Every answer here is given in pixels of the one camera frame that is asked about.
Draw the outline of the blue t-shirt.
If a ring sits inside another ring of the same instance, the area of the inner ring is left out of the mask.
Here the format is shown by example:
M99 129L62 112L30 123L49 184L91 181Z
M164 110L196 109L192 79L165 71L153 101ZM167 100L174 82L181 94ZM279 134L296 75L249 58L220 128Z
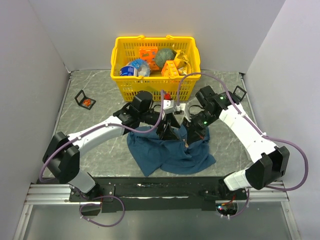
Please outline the blue t-shirt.
M160 140L156 130L149 133L129 132L127 147L145 177L157 169L165 172L189 175L201 172L216 163L210 154L210 131L206 129L203 140L185 147L187 130L184 126L174 132L180 140Z

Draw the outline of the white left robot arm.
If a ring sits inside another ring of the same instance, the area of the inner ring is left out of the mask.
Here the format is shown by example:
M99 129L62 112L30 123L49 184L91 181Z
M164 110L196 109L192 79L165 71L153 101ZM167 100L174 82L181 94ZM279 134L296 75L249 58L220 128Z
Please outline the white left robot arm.
M100 144L137 132L140 123L151 125L150 131L164 129L165 124L178 128L174 112L181 111L182 105L174 100L166 100L165 92L160 92L160 111L152 108L153 96L148 91L139 91L131 102L106 120L85 130L71 133L56 133L43 156L43 167L39 180L44 183L45 169L54 175L60 184L69 184L81 192L87 201L94 201L100 194L100 185L87 172L80 169L80 158Z

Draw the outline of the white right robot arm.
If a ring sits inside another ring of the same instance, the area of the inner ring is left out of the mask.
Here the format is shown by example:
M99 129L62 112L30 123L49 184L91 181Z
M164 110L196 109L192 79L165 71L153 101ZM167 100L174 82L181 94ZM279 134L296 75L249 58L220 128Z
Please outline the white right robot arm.
M184 112L182 124L187 131L187 143L203 140L208 126L221 120L239 139L252 161L250 167L229 173L218 181L216 193L219 197L228 200L239 189L261 190L285 175L289 150L265 139L243 109L242 97L230 91L217 94L210 86L205 86L196 93L196 98L202 109L196 114L190 113L188 103L179 106Z

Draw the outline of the orange leaf brooch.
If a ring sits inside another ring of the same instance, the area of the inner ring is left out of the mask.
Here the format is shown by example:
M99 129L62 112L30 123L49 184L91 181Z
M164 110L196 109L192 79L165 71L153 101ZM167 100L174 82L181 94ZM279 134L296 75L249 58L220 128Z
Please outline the orange leaf brooch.
M91 105L91 100L87 98L86 100L83 101L83 105L86 107L89 107Z

